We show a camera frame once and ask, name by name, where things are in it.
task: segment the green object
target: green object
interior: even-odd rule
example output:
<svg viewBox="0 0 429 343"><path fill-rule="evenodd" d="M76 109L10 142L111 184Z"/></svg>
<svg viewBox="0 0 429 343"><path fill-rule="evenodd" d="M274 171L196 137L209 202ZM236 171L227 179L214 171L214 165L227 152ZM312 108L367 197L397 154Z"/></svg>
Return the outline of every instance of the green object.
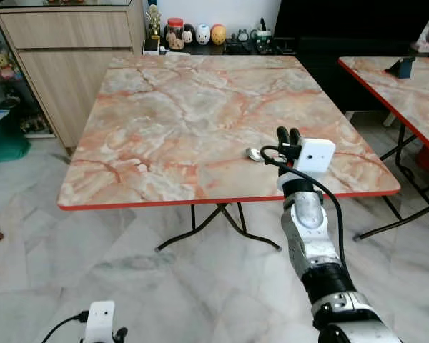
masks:
<svg viewBox="0 0 429 343"><path fill-rule="evenodd" d="M19 121L10 113L0 120L0 162L27 155L30 143L19 128Z"/></svg>

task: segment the white wall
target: white wall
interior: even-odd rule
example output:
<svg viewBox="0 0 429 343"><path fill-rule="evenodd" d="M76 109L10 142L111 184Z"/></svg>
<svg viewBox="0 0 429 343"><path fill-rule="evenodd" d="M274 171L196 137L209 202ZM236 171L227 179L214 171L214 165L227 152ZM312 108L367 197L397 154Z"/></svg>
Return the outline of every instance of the white wall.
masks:
<svg viewBox="0 0 429 343"><path fill-rule="evenodd" d="M158 0L164 29L169 17L183 18L185 23L196 26L205 23L223 24L227 35L238 29L248 32L260 24L263 17L267 29L275 30L281 0Z"/></svg>

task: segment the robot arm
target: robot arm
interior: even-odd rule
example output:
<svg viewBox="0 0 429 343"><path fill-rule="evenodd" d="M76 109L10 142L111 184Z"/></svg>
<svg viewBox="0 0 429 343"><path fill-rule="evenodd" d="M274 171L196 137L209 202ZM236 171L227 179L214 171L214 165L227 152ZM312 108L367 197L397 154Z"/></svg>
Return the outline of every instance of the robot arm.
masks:
<svg viewBox="0 0 429 343"><path fill-rule="evenodd" d="M327 234L327 215L322 194L314 180L327 170L335 145L324 139L301 138L296 129L290 135L280 127L279 145L266 146L261 155L266 164L280 167L278 187L285 195L281 218L289 244L292 266L301 279L312 304L313 326L320 331L319 343L400 343L381 322L366 297L357 292L350 275ZM274 163L265 154L274 149L286 165L310 178L296 176L286 165Z"/></svg>

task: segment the wooden cabinet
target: wooden cabinet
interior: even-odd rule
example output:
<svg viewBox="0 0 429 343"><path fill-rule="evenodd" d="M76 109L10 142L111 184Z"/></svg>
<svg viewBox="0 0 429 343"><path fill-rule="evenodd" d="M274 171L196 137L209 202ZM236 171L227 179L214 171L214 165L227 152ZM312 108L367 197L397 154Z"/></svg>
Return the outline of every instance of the wooden cabinet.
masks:
<svg viewBox="0 0 429 343"><path fill-rule="evenodd" d="M1 8L0 26L54 132L78 144L113 56L140 54L140 0L129 6Z"/></svg>
<svg viewBox="0 0 429 343"><path fill-rule="evenodd" d="M127 51L23 51L19 55L64 146L76 146L113 56Z"/></svg>
<svg viewBox="0 0 429 343"><path fill-rule="evenodd" d="M36 12L1 15L17 49L131 47L125 12Z"/></svg>

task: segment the floor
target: floor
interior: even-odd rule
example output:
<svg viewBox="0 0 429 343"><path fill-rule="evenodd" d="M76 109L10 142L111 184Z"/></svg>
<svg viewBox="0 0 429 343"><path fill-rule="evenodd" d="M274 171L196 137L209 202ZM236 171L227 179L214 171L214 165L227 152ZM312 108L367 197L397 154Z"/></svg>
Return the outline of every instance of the floor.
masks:
<svg viewBox="0 0 429 343"><path fill-rule="evenodd" d="M398 135L385 114L356 114L353 124L382 154ZM405 163L413 165L416 143ZM190 228L189 207L63 212L56 196L66 164L55 141L0 164L0 342L40 342L61 320L95 300L116 302L126 342L317 342L310 304L287 250L238 235L223 217L156 253ZM388 166L398 176L393 161ZM420 172L419 179L429 181ZM403 182L393 201L402 214L424 206ZM346 255L357 288L408 342L429 342L429 214L355 243L355 233L394 220L381 198L341 201ZM331 234L335 211L329 201ZM214 209L197 206L198 221ZM237 215L235 207L230 211ZM286 246L280 202L244 204L248 229ZM79 342L84 325L59 329L51 343Z"/></svg>

